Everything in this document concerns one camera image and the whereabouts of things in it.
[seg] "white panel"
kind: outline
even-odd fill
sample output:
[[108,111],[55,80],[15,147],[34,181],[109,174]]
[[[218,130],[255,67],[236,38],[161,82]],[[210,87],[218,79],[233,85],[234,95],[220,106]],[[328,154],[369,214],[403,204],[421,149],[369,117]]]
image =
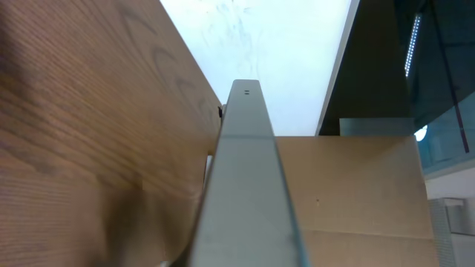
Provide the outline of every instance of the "white panel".
[[222,103],[261,82],[277,136],[315,135],[350,2],[162,0]]

